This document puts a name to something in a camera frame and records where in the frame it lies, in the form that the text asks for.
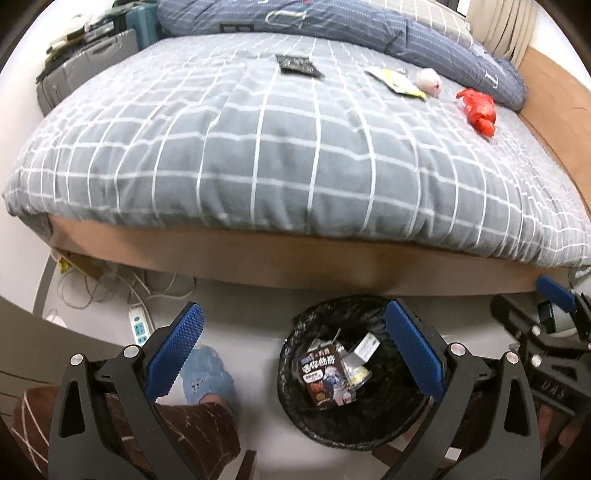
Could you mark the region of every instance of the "bed headboard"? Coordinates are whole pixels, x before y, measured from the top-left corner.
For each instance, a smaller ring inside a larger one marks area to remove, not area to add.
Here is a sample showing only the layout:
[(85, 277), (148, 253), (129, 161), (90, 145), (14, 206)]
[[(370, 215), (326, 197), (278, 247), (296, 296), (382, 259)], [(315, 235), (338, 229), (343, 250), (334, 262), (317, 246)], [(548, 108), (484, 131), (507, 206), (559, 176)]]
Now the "bed headboard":
[(521, 118), (562, 163), (591, 212), (591, 91), (532, 47), (519, 72), (528, 89)]

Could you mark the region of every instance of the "yellow packet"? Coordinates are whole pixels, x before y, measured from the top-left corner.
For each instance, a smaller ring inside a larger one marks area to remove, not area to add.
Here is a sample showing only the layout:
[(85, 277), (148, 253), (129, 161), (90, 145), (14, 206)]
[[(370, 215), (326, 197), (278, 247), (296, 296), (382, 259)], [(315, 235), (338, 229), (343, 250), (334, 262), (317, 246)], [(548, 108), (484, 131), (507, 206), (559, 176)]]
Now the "yellow packet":
[(427, 98), (425, 92), (420, 90), (405, 75), (396, 72), (396, 70), (383, 69), (381, 67), (367, 67), (365, 72), (384, 82), (393, 92), (422, 98), (423, 100)]

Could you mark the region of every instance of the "trash can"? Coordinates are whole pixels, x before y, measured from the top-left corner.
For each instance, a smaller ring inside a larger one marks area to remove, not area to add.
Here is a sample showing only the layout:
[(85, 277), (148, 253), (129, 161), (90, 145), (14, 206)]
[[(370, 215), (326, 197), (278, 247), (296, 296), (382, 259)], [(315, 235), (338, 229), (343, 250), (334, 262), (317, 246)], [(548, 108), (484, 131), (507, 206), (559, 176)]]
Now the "trash can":
[[(390, 300), (353, 295), (324, 301), (293, 320), (294, 330), (279, 358), (277, 393), (290, 420), (306, 436), (326, 446), (366, 451), (391, 442), (406, 432), (427, 407), (429, 398), (420, 393), (385, 327), (385, 309)], [(356, 401), (319, 410), (299, 379), (297, 360), (315, 338), (338, 341), (349, 351), (367, 332), (380, 346), (365, 365), (372, 376), (361, 387)]]

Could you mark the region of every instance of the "blue textured pad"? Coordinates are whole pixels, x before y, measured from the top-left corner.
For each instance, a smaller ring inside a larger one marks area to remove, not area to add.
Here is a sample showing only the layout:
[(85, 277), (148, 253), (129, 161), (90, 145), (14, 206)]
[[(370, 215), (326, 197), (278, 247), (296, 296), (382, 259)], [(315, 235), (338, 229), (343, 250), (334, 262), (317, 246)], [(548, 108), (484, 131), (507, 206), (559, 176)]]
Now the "blue textured pad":
[(406, 362), (419, 390), (436, 402), (445, 395), (443, 366), (427, 341), (400, 304), (391, 301), (386, 308), (386, 328)]
[(577, 309), (574, 295), (561, 285), (558, 285), (550, 277), (541, 275), (535, 281), (536, 290), (552, 303), (558, 305), (567, 313), (573, 313)]
[(157, 398), (168, 395), (187, 357), (201, 337), (204, 324), (203, 310), (195, 304), (170, 332), (148, 364), (144, 387), (148, 401), (153, 403)]

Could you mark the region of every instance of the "metal screw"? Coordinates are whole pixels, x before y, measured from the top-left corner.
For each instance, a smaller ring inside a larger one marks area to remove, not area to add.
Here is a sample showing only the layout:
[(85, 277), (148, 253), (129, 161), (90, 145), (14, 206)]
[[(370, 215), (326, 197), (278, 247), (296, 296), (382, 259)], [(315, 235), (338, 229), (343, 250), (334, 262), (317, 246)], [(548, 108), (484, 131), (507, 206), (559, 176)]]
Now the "metal screw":
[(531, 364), (534, 366), (534, 368), (538, 368), (542, 364), (542, 357), (540, 357), (538, 354), (535, 354), (533, 357), (531, 357)]
[(513, 352), (507, 353), (507, 360), (509, 360), (509, 363), (512, 363), (513, 365), (519, 363), (519, 357)]
[(133, 358), (139, 353), (139, 347), (137, 345), (129, 345), (123, 350), (123, 356), (125, 358)]
[(82, 354), (77, 353), (72, 358), (70, 358), (70, 363), (72, 365), (76, 366), (76, 365), (80, 365), (82, 363), (82, 360), (84, 360), (84, 357), (82, 356)]
[(466, 353), (466, 347), (461, 343), (453, 343), (449, 348), (454, 355), (462, 356)]

